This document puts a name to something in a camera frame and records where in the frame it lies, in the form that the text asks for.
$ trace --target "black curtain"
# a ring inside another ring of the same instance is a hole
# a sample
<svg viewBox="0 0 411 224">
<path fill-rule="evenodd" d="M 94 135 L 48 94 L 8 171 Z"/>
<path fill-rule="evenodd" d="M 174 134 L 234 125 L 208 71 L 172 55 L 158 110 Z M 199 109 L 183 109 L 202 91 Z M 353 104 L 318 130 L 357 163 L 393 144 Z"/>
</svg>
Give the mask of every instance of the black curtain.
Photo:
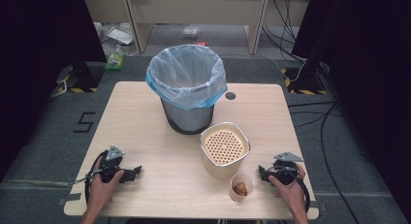
<svg viewBox="0 0 411 224">
<path fill-rule="evenodd" d="M 293 53 L 328 63 L 363 151 L 411 222 L 411 0 L 345 0 L 330 16 L 335 1 L 310 1 Z"/>
<path fill-rule="evenodd" d="M 106 61 L 84 0 L 0 1 L 0 181 L 44 107 L 60 71 Z"/>
</svg>

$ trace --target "blue plastic bag rim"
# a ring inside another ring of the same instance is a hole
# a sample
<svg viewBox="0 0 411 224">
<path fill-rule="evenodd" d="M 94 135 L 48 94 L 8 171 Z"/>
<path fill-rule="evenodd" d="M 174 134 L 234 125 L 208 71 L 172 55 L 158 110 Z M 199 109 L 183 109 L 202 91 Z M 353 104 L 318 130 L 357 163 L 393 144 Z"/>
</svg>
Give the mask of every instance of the blue plastic bag rim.
<svg viewBox="0 0 411 224">
<path fill-rule="evenodd" d="M 196 86 L 196 87 L 180 87 L 180 88 L 174 88 L 174 87 L 169 87 L 167 85 L 165 85 L 163 82 L 160 82 L 158 79 L 154 78 L 156 81 L 158 81 L 158 83 L 160 83 L 162 86 L 168 87 L 169 89 L 172 88 L 173 90 L 178 90 L 181 88 L 187 88 L 187 89 L 205 89 L 207 88 L 208 84 L 212 84 L 212 82 L 206 82 L 202 85 Z M 147 73 L 145 81 L 148 83 L 148 85 L 151 87 L 151 89 L 160 96 L 161 99 L 181 108 L 184 110 L 191 110 L 191 109 L 195 109 L 195 108 L 209 108 L 211 106 L 213 106 L 215 104 L 215 102 L 217 102 L 217 100 L 228 90 L 228 87 L 226 86 L 224 89 L 222 89 L 220 92 L 218 92 L 217 94 L 214 95 L 214 97 L 211 97 L 209 99 L 204 100 L 202 103 L 200 103 L 197 107 L 193 107 L 193 108 L 187 108 L 186 106 L 182 106 L 180 105 L 178 102 L 172 101 L 169 98 L 165 97 L 163 94 L 161 94 L 158 90 L 157 87 L 154 85 L 153 83 L 153 78 L 151 77 L 151 75 L 149 73 Z"/>
</svg>

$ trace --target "gray floor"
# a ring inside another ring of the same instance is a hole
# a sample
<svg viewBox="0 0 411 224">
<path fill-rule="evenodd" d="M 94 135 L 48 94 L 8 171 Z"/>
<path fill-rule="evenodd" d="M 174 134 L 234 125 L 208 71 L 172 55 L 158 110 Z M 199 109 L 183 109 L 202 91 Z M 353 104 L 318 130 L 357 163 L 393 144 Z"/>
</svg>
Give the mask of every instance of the gray floor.
<svg viewBox="0 0 411 224">
<path fill-rule="evenodd" d="M 136 70 L 104 74 L 98 92 L 67 93 L 47 104 L 31 141 L 23 147 L 0 184 L 0 223 L 79 223 L 79 217 L 67 216 L 63 212 L 70 193 L 67 183 L 77 176 L 113 86 L 118 80 L 142 80 L 150 56 L 163 48 L 193 43 L 182 36 L 185 26 L 156 25 L 146 51 L 126 61 L 129 63 L 127 68 Z M 320 217 L 310 223 L 355 223 L 350 209 L 363 224 L 407 223 L 373 164 L 362 154 L 339 105 L 322 126 L 322 115 L 332 106 L 327 102 L 333 101 L 333 94 L 336 95 L 326 80 L 323 85 L 328 95 L 291 94 L 286 90 L 279 70 L 292 62 L 284 60 L 264 33 L 257 54 L 249 55 L 242 27 L 193 26 L 201 30 L 195 41 L 207 42 L 227 63 L 230 68 L 228 82 L 269 82 L 283 86 L 321 212 Z M 281 28 L 270 30 L 279 36 L 282 34 Z M 103 46 L 106 54 L 110 54 L 115 49 L 115 40 L 106 41 Z M 83 112 L 94 112 L 84 119 L 93 125 L 88 133 L 74 134 L 73 130 L 85 127 L 78 124 Z M 126 220 L 112 218 L 111 223 L 124 224 Z M 98 223 L 107 221 L 107 218 L 101 218 Z"/>
</svg>

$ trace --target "round container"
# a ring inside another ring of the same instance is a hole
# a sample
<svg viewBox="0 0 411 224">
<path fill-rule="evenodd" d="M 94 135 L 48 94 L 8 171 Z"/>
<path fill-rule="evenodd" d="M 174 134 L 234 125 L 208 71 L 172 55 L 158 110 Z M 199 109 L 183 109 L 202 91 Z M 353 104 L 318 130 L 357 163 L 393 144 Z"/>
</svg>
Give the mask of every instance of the round container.
<svg viewBox="0 0 411 224">
<path fill-rule="evenodd" d="M 205 170 L 217 178 L 235 175 L 251 149 L 242 131 L 231 122 L 223 122 L 203 131 L 200 137 Z"/>
</svg>

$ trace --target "perforated lid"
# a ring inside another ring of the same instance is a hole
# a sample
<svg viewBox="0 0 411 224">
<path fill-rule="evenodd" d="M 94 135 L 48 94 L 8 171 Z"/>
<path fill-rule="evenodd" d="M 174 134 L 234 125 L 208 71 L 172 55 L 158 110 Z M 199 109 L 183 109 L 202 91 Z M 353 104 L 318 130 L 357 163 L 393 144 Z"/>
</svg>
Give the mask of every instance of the perforated lid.
<svg viewBox="0 0 411 224">
<path fill-rule="evenodd" d="M 216 166 L 227 166 L 245 157 L 250 144 L 242 131 L 230 122 L 214 125 L 203 131 L 203 151 Z"/>
</svg>

